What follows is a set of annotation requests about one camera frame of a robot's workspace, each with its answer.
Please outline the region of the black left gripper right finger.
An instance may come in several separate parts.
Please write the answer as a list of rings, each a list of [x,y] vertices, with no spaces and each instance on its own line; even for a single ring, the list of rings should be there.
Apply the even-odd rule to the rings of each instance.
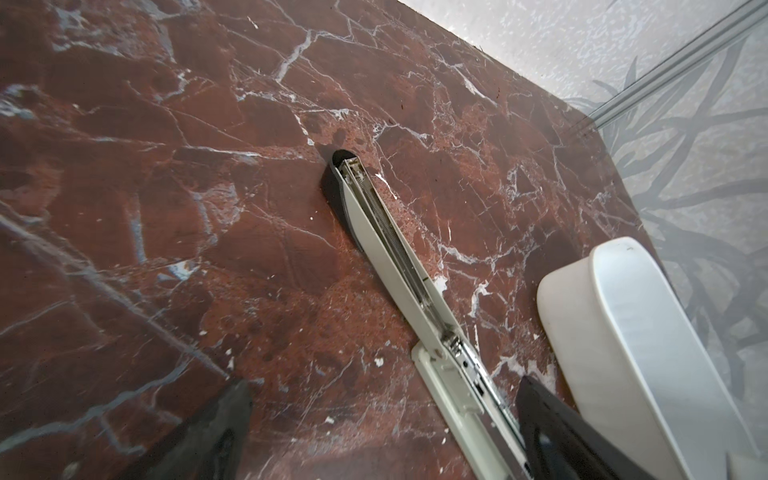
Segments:
[[[534,377],[522,378],[516,407],[535,479],[652,477]]]

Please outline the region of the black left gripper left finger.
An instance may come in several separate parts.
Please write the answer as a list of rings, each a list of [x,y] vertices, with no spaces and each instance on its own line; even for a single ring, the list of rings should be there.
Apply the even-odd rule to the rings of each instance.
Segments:
[[[246,381],[229,382],[118,479],[234,479],[253,408]]]

